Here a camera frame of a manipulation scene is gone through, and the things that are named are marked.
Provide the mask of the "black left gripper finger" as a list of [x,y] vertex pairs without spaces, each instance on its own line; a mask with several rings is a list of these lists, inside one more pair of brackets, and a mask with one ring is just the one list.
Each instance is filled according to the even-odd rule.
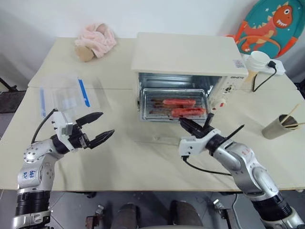
[[90,113],[87,114],[79,119],[76,120],[76,124],[81,127],[85,124],[89,124],[94,122],[95,120],[97,120],[98,118],[100,118],[103,115],[103,112],[94,112],[94,113]]
[[113,130],[106,131],[106,132],[99,134],[93,140],[90,141],[89,148],[93,149],[93,148],[101,145],[102,143],[107,141],[114,134],[114,132],[115,132],[115,130],[113,129]]

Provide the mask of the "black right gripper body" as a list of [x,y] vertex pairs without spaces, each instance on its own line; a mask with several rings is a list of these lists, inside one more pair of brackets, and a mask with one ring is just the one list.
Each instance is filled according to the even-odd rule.
[[207,136],[213,130],[214,128],[211,126],[208,126],[207,128],[199,127],[193,131],[193,136],[200,139]]

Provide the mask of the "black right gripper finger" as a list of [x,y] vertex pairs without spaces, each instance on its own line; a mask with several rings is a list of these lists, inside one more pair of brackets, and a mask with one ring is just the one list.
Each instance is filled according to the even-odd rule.
[[204,123],[204,125],[203,125],[203,129],[204,129],[204,130],[206,130],[206,129],[208,129],[208,128],[211,127],[211,126],[210,126],[210,123],[212,122],[213,117],[214,117],[214,114],[213,114],[213,113],[209,113],[209,114],[207,115],[206,121],[205,121],[205,123]]
[[179,118],[181,127],[193,136],[204,136],[203,127],[188,118]]

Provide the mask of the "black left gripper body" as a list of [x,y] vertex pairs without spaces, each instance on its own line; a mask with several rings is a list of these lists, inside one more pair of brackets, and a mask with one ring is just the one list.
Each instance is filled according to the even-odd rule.
[[73,125],[72,133],[70,135],[70,143],[74,148],[90,148],[92,149],[91,142],[87,135],[82,132],[82,127],[77,124]]

